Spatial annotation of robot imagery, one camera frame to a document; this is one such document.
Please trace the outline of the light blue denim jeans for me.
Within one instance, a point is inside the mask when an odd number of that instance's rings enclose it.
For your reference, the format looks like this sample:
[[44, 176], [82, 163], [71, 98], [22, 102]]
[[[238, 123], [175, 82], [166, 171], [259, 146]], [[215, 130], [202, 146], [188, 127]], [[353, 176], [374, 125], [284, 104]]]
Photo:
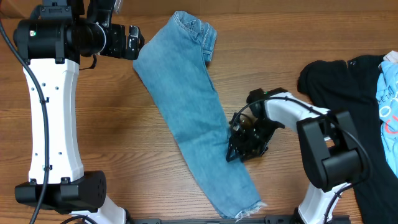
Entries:
[[133, 67], [172, 133], [196, 183], [223, 218], [240, 220], [264, 207], [244, 164], [228, 162], [228, 120], [207, 70], [217, 32], [175, 12], [141, 49]]

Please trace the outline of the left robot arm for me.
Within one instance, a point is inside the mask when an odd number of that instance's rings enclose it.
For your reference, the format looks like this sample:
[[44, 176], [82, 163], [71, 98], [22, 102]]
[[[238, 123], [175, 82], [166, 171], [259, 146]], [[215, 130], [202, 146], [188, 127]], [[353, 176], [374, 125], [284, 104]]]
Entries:
[[30, 94], [32, 160], [18, 203], [53, 210], [69, 221], [131, 223], [107, 194], [105, 174], [86, 171], [76, 135], [75, 93], [82, 57], [135, 60], [144, 45], [136, 26], [111, 21], [121, 1], [53, 0], [21, 20], [8, 41], [24, 68]]

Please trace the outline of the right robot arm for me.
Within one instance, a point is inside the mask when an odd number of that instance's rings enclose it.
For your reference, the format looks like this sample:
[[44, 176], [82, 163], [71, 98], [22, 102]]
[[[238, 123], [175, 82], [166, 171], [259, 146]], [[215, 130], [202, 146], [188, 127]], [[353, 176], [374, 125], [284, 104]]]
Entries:
[[359, 141], [350, 113], [310, 105], [283, 88], [253, 90], [245, 107], [253, 118], [242, 110], [233, 115], [226, 160], [244, 162], [261, 157], [276, 129], [289, 128], [298, 135], [302, 164], [310, 183], [293, 214], [245, 218], [243, 223], [350, 223], [349, 216], [334, 216], [333, 210], [345, 190], [371, 175], [370, 158]]

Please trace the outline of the black t-shirt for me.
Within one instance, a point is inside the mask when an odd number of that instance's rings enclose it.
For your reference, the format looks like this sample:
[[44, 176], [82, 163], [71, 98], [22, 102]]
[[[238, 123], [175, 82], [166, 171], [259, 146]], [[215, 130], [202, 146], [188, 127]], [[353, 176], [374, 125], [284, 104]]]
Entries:
[[385, 158], [376, 100], [382, 60], [381, 55], [362, 55], [347, 62], [318, 60], [301, 71], [297, 87], [315, 106], [351, 114], [373, 168], [372, 176], [354, 187], [364, 223], [397, 223], [397, 177]]

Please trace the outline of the light blue printed t-shirt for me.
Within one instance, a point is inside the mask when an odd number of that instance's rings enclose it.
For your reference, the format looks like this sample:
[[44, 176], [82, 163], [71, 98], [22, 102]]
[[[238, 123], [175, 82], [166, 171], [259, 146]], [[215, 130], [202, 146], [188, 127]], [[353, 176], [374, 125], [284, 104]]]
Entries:
[[397, 175], [397, 64], [384, 61], [377, 81], [381, 139], [387, 164]]

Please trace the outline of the white pink garment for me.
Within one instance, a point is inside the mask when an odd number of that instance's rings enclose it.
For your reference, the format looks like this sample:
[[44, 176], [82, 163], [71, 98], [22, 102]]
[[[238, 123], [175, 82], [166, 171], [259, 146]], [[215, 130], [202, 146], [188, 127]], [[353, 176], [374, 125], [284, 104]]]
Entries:
[[392, 50], [385, 56], [383, 56], [383, 61], [398, 63], [398, 52]]

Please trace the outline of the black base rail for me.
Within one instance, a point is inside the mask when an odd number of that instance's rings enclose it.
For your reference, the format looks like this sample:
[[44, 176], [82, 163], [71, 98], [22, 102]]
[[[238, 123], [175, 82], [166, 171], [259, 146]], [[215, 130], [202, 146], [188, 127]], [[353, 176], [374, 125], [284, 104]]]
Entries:
[[268, 215], [263, 218], [243, 218], [236, 222], [234, 219], [187, 219], [187, 220], [161, 220], [161, 219], [135, 219], [133, 224], [294, 224], [292, 215]]

